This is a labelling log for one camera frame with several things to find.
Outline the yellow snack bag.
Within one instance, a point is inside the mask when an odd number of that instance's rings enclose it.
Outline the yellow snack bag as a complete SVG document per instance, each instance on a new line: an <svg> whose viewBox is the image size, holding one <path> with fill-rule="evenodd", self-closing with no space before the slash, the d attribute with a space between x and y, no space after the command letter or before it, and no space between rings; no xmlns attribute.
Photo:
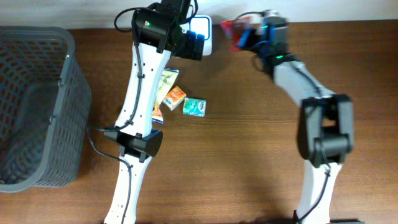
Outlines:
<svg viewBox="0 0 398 224"><path fill-rule="evenodd" d="M164 123L163 115L160 110L160 104L163 102L166 94L170 91L170 89L174 85L178 74L179 74L179 70L177 70L177 69L165 68L162 71L160 81L159 81L159 86L157 89L157 95L156 95L156 99L155 99L154 109L152 111L152 122L153 123L158 123L158 124Z"/></svg>

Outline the red snack bag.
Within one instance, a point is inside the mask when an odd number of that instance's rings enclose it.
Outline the red snack bag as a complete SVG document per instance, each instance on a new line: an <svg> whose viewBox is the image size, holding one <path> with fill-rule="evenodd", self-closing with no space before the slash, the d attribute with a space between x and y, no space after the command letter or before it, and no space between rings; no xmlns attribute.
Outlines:
<svg viewBox="0 0 398 224"><path fill-rule="evenodd" d="M237 21L222 21L220 26L223 29L226 37L231 41L230 51L237 52L240 50L238 47L239 41L244 31L250 27L250 16L245 16L238 19Z"/></svg>

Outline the orange tissue pack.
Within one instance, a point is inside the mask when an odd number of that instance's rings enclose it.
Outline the orange tissue pack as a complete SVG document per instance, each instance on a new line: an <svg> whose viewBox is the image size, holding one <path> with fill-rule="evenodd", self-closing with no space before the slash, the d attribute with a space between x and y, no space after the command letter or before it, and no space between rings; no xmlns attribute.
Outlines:
<svg viewBox="0 0 398 224"><path fill-rule="evenodd" d="M184 101L187 94L179 87L171 89L163 99L163 104L173 111L180 103Z"/></svg>

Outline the teal tissue pack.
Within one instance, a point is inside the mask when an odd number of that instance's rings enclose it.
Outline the teal tissue pack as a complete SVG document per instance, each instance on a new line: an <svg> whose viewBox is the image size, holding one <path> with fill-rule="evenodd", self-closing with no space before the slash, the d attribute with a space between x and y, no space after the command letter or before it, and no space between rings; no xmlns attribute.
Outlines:
<svg viewBox="0 0 398 224"><path fill-rule="evenodd" d="M183 105L183 114L204 117L206 111L206 100L195 98L185 98Z"/></svg>

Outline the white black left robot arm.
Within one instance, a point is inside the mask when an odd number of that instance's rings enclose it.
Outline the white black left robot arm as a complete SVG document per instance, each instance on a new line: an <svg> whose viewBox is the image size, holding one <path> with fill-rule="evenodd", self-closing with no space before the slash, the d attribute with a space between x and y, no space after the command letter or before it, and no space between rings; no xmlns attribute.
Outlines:
<svg viewBox="0 0 398 224"><path fill-rule="evenodd" d="M104 135L119 146L119 173L105 223L135 223L146 169L158 153L163 133L152 127L152 112L164 68L171 57L201 60L205 37L182 26L196 1L155 2L132 9L132 67L121 112Z"/></svg>

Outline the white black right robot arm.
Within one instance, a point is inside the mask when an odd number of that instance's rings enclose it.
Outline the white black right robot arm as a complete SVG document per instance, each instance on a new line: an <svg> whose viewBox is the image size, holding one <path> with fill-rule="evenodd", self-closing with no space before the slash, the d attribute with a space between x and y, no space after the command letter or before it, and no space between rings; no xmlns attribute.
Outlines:
<svg viewBox="0 0 398 224"><path fill-rule="evenodd" d="M331 223L330 204L337 176L354 148L353 102L322 85L288 50L287 19L275 10L259 11L261 32L246 28L239 49L254 52L264 73L299 108L297 148L304 163L300 202L280 223Z"/></svg>

